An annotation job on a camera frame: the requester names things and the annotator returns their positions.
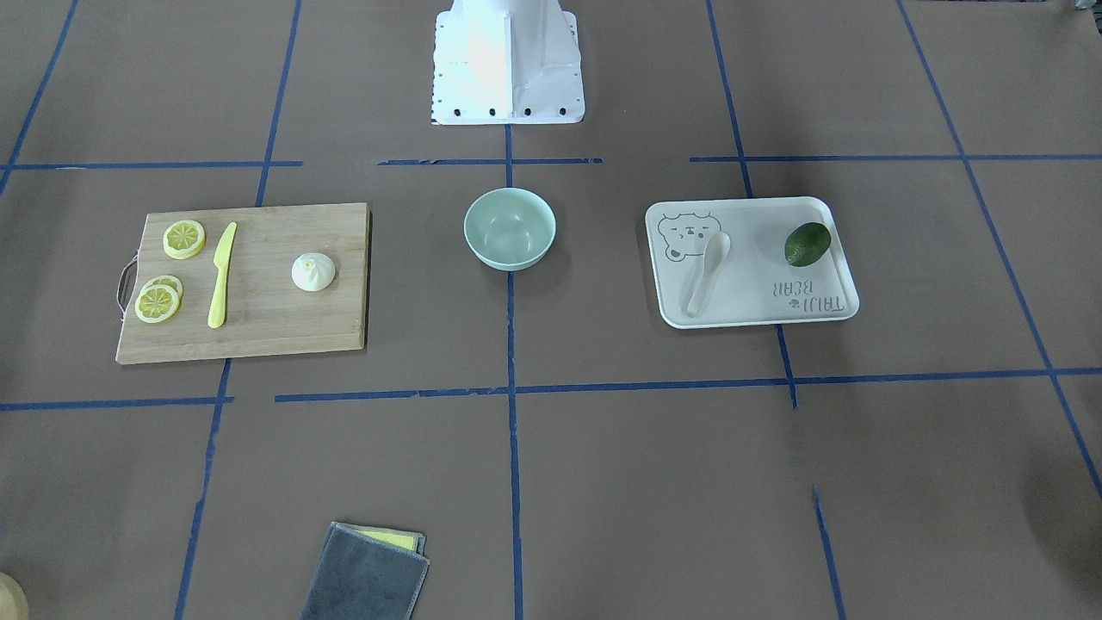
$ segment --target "white spoon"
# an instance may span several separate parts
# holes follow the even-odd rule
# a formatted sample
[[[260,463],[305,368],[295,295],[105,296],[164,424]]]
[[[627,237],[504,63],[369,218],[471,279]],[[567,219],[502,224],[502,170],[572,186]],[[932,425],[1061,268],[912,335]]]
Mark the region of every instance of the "white spoon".
[[[689,297],[689,305],[685,306],[685,315],[695,317],[700,314],[700,307],[704,303],[707,291],[712,287],[712,281],[715,279],[715,272],[719,271],[728,251],[731,251],[731,235],[719,231],[712,235],[712,238],[707,239],[707,244],[704,246],[704,255],[702,257],[704,267],[700,273],[700,280],[692,290],[692,296]]]

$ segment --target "green lime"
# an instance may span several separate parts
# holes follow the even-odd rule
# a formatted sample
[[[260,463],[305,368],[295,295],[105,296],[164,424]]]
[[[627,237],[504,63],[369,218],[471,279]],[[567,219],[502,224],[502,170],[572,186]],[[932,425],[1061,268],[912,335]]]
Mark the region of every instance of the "green lime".
[[[785,240],[785,260],[792,267],[807,267],[830,249],[830,230],[819,221],[808,221],[792,230]]]

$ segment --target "metal handle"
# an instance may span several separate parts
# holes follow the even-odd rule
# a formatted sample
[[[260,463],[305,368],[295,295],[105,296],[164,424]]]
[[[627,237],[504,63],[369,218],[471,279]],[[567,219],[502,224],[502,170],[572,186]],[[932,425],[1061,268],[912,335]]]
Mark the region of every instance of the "metal handle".
[[[119,302],[119,313],[121,317],[119,320],[126,322],[127,319],[127,305],[130,303],[130,294],[133,291],[133,278],[131,272],[133,272],[138,267],[138,250],[134,250],[133,258],[127,265],[122,268],[122,272],[119,273],[119,294],[117,301]]]

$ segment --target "white tray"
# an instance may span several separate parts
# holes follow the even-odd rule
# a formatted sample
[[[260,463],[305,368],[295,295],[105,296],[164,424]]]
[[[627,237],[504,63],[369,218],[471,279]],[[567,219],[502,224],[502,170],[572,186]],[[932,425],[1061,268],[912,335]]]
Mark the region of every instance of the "white tray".
[[[830,230],[830,249],[807,267],[785,260],[785,240],[802,224]],[[841,322],[857,314],[842,241],[830,208],[810,196],[660,202],[647,209],[647,238],[662,319],[674,328],[727,328]],[[717,230],[731,251],[695,317],[685,314],[700,279],[701,254]]]

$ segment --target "blue tape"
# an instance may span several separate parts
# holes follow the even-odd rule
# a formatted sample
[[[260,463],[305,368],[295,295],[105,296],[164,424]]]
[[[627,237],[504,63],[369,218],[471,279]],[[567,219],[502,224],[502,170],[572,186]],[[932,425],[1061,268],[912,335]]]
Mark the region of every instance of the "blue tape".
[[[509,374],[509,474],[512,491],[512,603],[516,620],[525,618],[525,578],[520,542],[520,456],[517,440],[517,365],[516,333],[514,331],[514,278],[509,271],[507,280],[505,314],[508,324],[508,374]]]
[[[691,156],[691,163],[735,163],[739,161],[960,161],[961,155],[937,154],[883,154],[883,155],[745,155],[745,156]]]
[[[233,396],[222,400],[231,403]],[[65,410],[126,410],[131,407],[170,407],[174,405],[215,405],[219,398],[131,399],[126,401],[55,401],[50,403],[0,403],[0,412],[57,412]]]
[[[507,148],[511,146],[511,124],[506,138]],[[377,165],[509,165],[510,157],[506,159],[388,159],[380,161]],[[599,156],[590,157],[529,157],[511,159],[512,165],[577,165],[588,163],[604,163]]]
[[[588,163],[604,163],[599,156],[577,156],[577,157],[536,157],[536,159],[514,159],[514,165],[584,165]]]
[[[296,167],[302,160],[279,161],[134,161],[94,163],[19,163],[12,170],[160,170],[190,167]]]
[[[505,186],[512,186],[512,126],[505,126]]]
[[[1057,377],[1063,376],[1102,376],[1102,368],[1087,368],[1087,369],[1055,369],[1052,374]]]
[[[1046,370],[1023,370],[1023,371],[976,371],[964,373],[906,373],[885,376],[841,376],[820,378],[795,378],[793,381],[801,385],[829,385],[845,383],[893,383],[908,381],[966,381],[982,379],[1011,379],[1048,377]]]
[[[814,488],[815,520],[819,522],[819,536],[823,543],[823,555],[827,557],[827,570],[830,573],[830,586],[834,591],[834,609],[838,620],[845,620],[845,603],[842,601],[842,586],[838,580],[838,567],[834,565],[834,550],[830,544],[830,531],[827,530],[827,519],[823,516],[823,505],[819,498],[819,486]]]
[[[976,155],[969,154],[965,155],[968,159],[973,161],[1093,161],[1102,159],[1102,153],[1024,153],[1024,154],[986,154]]]
[[[562,385],[527,385],[517,388],[517,394],[562,394],[566,392],[636,392],[646,390],[705,390],[715,388],[763,388],[788,385],[788,380],[734,379],[714,381],[662,381],[640,383],[580,383]]]
[[[388,159],[378,165],[505,165],[504,159]]]
[[[295,0],[294,14],[291,17],[291,34],[287,40],[287,53],[283,56],[283,72],[279,78],[279,89],[276,91],[276,108],[272,110],[272,123],[268,130],[268,148],[264,150],[264,164],[260,167],[260,183],[257,185],[257,203],[264,203],[264,192],[268,189],[268,172],[271,170],[272,153],[276,150],[276,133],[279,130],[279,117],[283,111],[283,93],[287,90],[287,77],[291,73],[291,56],[294,54],[294,39],[299,32],[299,15],[302,13],[302,0]]]
[[[1094,483],[1095,492],[1098,492],[1099,498],[1102,499],[1102,481],[1099,480],[1098,469],[1094,467],[1094,459],[1091,458],[1090,450],[1083,442],[1082,434],[1079,431],[1079,423],[1076,422],[1076,416],[1072,414],[1071,407],[1068,405],[1068,401],[1065,398],[1057,373],[1052,369],[1052,361],[1049,359],[1048,351],[1045,349],[1045,342],[1040,338],[1040,331],[1037,329],[1036,322],[1034,322],[1033,313],[1029,312],[1029,304],[1026,303],[1025,293],[1018,282],[1017,274],[1014,272],[1014,265],[1011,264],[1011,258],[1006,253],[1006,248],[1003,246],[1003,239],[998,235],[998,228],[995,226],[995,220],[991,216],[991,210],[987,208],[987,200],[983,197],[983,191],[980,188],[980,181],[975,176],[972,163],[969,161],[969,157],[965,156],[964,145],[961,142],[960,134],[957,132],[957,126],[953,123],[952,116],[949,113],[949,107],[946,105],[946,100],[941,96],[941,89],[938,87],[938,83],[933,77],[933,72],[930,69],[930,63],[926,58],[922,45],[918,41],[918,34],[915,32],[915,26],[910,21],[910,15],[907,14],[907,9],[904,7],[903,0],[896,0],[896,6],[899,8],[899,13],[903,15],[904,23],[907,25],[907,31],[910,33],[910,39],[915,43],[915,50],[918,52],[918,57],[922,62],[922,68],[926,70],[926,77],[930,80],[930,87],[933,88],[933,94],[938,99],[938,105],[941,107],[941,113],[946,117],[946,123],[949,126],[949,132],[953,137],[953,143],[957,144],[957,150],[964,160],[964,170],[968,171],[969,181],[972,183],[972,191],[975,192],[975,197],[980,202],[980,208],[983,210],[983,218],[987,221],[987,228],[991,230],[991,237],[995,241],[995,248],[998,250],[998,257],[1002,259],[1003,267],[1006,269],[1006,274],[1009,276],[1011,284],[1014,286],[1014,294],[1018,297],[1018,304],[1022,306],[1022,313],[1025,315],[1026,324],[1029,326],[1029,333],[1033,335],[1034,344],[1037,346],[1037,352],[1040,355],[1047,374],[1052,382],[1052,390],[1056,391],[1057,399],[1060,401],[1060,406],[1063,410],[1063,415],[1068,421],[1068,425],[1071,427],[1071,434],[1076,439],[1076,445],[1079,447],[1083,465],[1087,466],[1091,481]]]
[[[788,381],[788,394],[792,400],[792,409],[800,406],[800,399],[796,395],[796,381],[792,379],[792,362],[788,359],[788,346],[785,344],[785,328],[777,324],[777,345],[780,346],[780,360],[785,363],[785,380]]]
[[[1071,427],[1071,435],[1076,438],[1076,446],[1079,447],[1079,454],[1083,458],[1083,464],[1087,466],[1087,472],[1091,477],[1091,482],[1094,485],[1094,492],[1098,493],[1099,499],[1102,499],[1102,479],[1099,478],[1098,468],[1094,467],[1094,459],[1091,458],[1091,452],[1087,448],[1087,443],[1083,440],[1083,434],[1079,431],[1079,423],[1076,422],[1074,414],[1071,413],[1071,406],[1068,405],[1068,399],[1063,394],[1063,389],[1060,387],[1060,381],[1054,373],[1049,378],[1052,382],[1052,389],[1056,390],[1056,398],[1060,401],[1060,407],[1063,410],[1063,417],[1068,421],[1068,426]]]
[[[490,396],[506,394],[505,388],[460,388],[446,390],[392,390],[382,392],[331,392],[279,394],[277,403],[316,403],[322,401],[388,401],[396,399],[440,399],[449,396]]]
[[[39,83],[39,89],[34,91],[34,98],[31,99],[31,108],[26,110],[26,117],[23,118],[23,126],[19,130],[19,137],[15,138],[15,145],[11,149],[11,156],[8,157],[8,167],[4,168],[3,174],[0,174],[0,194],[3,193],[4,188],[8,186],[8,180],[11,178],[12,166],[19,161],[19,152],[23,149],[23,142],[26,140],[26,133],[31,130],[31,121],[34,120],[35,112],[39,111],[39,104],[42,102],[42,94],[46,90],[46,85],[50,84],[50,76],[54,74],[54,67],[57,66],[57,58],[62,55],[62,47],[65,46],[65,40],[68,37],[69,26],[73,25],[73,15],[76,14],[76,6],[79,0],[73,0],[69,3],[69,10],[65,13],[65,23],[62,25],[61,34],[57,35],[57,43],[54,44],[54,53],[50,55],[50,62],[46,64],[46,70],[42,74],[42,81]]]
[[[222,380],[218,382],[218,396],[210,416],[210,435],[207,436],[206,458],[203,466],[203,492],[195,502],[195,513],[192,516],[192,532],[187,539],[187,555],[184,556],[184,573],[180,577],[180,592],[176,595],[175,620],[183,620],[184,607],[187,605],[187,590],[192,584],[192,568],[195,566],[195,550],[199,543],[199,529],[203,525],[203,511],[206,508],[206,494],[210,488],[210,469],[214,466],[215,437],[222,426],[222,407],[226,400],[226,387],[229,383],[229,367],[233,360],[227,359],[222,368]]]
[[[715,10],[712,8],[712,0],[707,2],[707,22],[712,28],[712,44],[715,45],[715,59],[720,63],[720,77],[723,78],[723,94],[727,98],[727,113],[731,116],[731,129],[735,135],[735,150],[738,152],[738,165],[743,171],[743,185],[746,188],[746,197],[754,197],[754,187],[750,185],[750,171],[746,165],[746,151],[743,150],[743,134],[738,130],[738,117],[735,115],[735,99],[731,95],[731,83],[727,79],[727,64],[723,61],[723,48],[720,46],[720,31],[715,26]]]

